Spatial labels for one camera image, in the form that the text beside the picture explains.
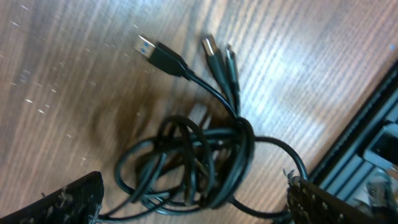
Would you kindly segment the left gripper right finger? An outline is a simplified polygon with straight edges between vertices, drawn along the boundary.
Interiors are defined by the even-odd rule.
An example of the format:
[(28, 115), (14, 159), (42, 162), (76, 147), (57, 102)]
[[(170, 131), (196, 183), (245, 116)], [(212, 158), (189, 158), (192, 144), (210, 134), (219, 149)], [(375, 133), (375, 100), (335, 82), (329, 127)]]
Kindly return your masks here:
[(367, 224), (373, 218), (334, 197), (293, 171), (288, 179), (287, 205), (294, 223), (303, 224)]

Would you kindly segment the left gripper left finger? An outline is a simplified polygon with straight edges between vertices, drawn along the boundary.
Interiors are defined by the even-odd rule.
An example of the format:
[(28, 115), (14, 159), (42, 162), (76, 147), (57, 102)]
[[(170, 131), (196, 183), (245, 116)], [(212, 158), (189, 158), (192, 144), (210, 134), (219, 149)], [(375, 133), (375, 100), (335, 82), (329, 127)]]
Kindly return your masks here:
[(1, 223), (96, 223), (104, 185), (98, 171), (62, 187), (44, 198), (1, 218)]

